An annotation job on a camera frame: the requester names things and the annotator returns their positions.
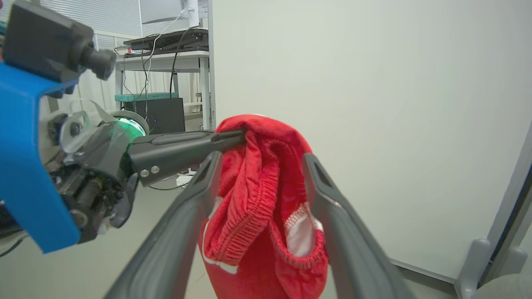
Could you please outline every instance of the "green light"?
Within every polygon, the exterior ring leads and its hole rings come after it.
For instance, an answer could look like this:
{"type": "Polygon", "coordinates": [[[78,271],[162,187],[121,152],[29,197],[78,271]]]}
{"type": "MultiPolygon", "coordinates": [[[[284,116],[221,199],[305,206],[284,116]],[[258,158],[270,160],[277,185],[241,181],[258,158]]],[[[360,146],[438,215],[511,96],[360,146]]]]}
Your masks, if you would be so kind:
{"type": "Polygon", "coordinates": [[[122,126],[125,129],[130,130],[134,135],[137,135],[140,132],[142,134],[142,136],[146,136],[146,131],[144,131],[144,129],[142,128],[142,126],[138,122],[136,122],[136,121],[134,121],[132,119],[127,119],[127,118],[119,118],[118,121],[126,124],[126,126],[124,126],[124,125],[122,125],[122,126]]]}

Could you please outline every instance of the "teal box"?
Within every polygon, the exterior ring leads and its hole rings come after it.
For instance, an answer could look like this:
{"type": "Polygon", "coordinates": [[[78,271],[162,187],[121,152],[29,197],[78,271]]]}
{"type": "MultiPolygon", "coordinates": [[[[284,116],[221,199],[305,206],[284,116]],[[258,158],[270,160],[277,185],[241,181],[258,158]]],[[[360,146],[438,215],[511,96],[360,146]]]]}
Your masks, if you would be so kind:
{"type": "MultiPolygon", "coordinates": [[[[172,98],[178,98],[177,93],[172,93],[172,98]]],[[[148,101],[153,99],[170,98],[170,93],[152,93],[148,94],[148,101]]],[[[115,95],[114,100],[118,102],[136,102],[145,101],[146,94],[134,94],[134,95],[115,95]]]]}

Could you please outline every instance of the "gray plastic bracket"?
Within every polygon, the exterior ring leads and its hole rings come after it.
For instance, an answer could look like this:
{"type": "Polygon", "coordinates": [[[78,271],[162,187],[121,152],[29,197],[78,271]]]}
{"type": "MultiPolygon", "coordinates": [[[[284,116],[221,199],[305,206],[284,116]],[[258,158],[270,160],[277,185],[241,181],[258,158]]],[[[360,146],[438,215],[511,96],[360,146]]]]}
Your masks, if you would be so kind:
{"type": "Polygon", "coordinates": [[[464,266],[454,284],[459,299],[472,299],[477,292],[477,284],[489,261],[491,243],[476,239],[471,243],[464,266]]]}
{"type": "Polygon", "coordinates": [[[498,276],[505,276],[509,274],[521,273],[525,262],[527,261],[528,253],[519,247],[514,247],[508,251],[505,259],[501,265],[498,276]]]}

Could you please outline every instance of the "white cable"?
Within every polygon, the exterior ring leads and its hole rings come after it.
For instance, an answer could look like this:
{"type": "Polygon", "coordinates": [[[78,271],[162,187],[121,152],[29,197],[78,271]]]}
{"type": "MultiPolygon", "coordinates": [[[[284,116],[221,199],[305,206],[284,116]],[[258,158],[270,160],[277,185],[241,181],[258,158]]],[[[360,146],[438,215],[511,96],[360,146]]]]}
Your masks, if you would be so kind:
{"type": "MultiPolygon", "coordinates": [[[[181,15],[183,15],[183,13],[188,9],[188,7],[186,7],[184,10],[182,10],[179,15],[177,16],[177,18],[175,20],[173,20],[170,24],[168,24],[168,26],[166,26],[163,31],[161,31],[161,33],[159,33],[159,35],[155,38],[155,40],[153,41],[153,49],[152,49],[152,52],[151,54],[149,55],[148,57],[148,60],[149,60],[149,64],[148,64],[148,71],[146,72],[146,76],[148,76],[148,73],[149,73],[149,70],[152,68],[152,56],[153,56],[153,52],[155,51],[155,45],[157,44],[157,40],[161,37],[161,35],[163,35],[163,33],[170,27],[172,26],[172,24],[174,24],[177,20],[179,20],[179,18],[181,17],[181,15]]],[[[148,98],[147,98],[147,95],[146,95],[146,109],[144,110],[144,113],[146,114],[146,117],[145,119],[148,118],[148,98]]]]}

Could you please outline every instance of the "computer tower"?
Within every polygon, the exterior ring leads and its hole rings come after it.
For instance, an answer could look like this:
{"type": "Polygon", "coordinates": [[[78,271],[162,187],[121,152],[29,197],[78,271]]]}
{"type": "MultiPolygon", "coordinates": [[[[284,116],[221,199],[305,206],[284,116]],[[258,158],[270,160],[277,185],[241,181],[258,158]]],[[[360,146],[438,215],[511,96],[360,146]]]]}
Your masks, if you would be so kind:
{"type": "Polygon", "coordinates": [[[158,98],[146,101],[123,102],[126,110],[146,117],[150,134],[178,133],[185,131],[185,113],[182,98],[158,98]]]}

